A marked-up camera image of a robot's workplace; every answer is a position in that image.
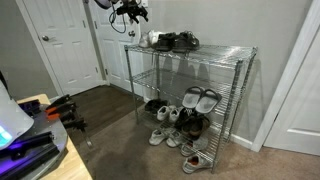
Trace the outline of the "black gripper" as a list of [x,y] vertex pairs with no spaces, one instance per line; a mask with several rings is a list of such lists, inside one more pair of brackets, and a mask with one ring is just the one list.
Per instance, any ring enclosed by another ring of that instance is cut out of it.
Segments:
[[136,23],[139,23],[138,16],[148,20],[147,10],[143,6],[140,6],[136,0],[122,0],[122,5],[116,10],[116,13],[118,15],[127,14]]

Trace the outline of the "round metal robot base plate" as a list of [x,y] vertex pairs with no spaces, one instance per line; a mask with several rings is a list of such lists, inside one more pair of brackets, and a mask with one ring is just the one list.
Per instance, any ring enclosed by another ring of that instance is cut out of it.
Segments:
[[0,178],[37,177],[59,157],[67,134],[59,120],[48,120],[42,107],[25,111],[17,104],[0,107]]

